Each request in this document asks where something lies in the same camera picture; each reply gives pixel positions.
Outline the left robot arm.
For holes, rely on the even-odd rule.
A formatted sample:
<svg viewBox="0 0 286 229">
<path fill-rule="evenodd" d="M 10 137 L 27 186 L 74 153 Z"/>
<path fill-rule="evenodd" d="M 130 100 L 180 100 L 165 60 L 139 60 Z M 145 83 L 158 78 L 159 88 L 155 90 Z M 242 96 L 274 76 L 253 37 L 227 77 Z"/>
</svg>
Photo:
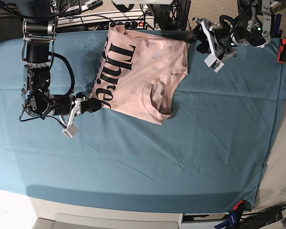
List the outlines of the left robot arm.
<svg viewBox="0 0 286 229">
<path fill-rule="evenodd" d="M 238 46 L 263 48 L 271 40 L 270 1 L 239 0 L 237 6 L 235 18 L 221 15 L 219 22 L 193 18 L 197 26 L 186 35 L 185 41 L 189 44 L 200 41 L 197 47 L 200 53 L 213 53 L 221 61 L 236 57 Z"/>
</svg>

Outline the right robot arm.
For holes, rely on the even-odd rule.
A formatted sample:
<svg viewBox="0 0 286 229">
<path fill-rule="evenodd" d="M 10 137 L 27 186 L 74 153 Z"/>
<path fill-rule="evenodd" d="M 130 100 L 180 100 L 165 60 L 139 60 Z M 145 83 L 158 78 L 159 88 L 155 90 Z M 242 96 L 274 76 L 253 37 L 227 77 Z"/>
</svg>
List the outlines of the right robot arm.
<svg viewBox="0 0 286 229">
<path fill-rule="evenodd" d="M 68 136 L 78 131 L 73 124 L 76 116 L 86 111 L 95 112 L 101 102 L 83 93 L 73 94 L 75 76 L 68 60 L 54 51 L 57 22 L 71 7 L 64 0 L 17 0 L 17 15 L 23 18 L 23 45 L 21 60 L 24 65 L 24 84 L 21 90 L 24 104 L 21 115 L 27 120 L 53 118 Z M 51 67 L 55 58 L 62 60 L 71 78 L 71 85 L 64 94 L 51 94 Z"/>
</svg>

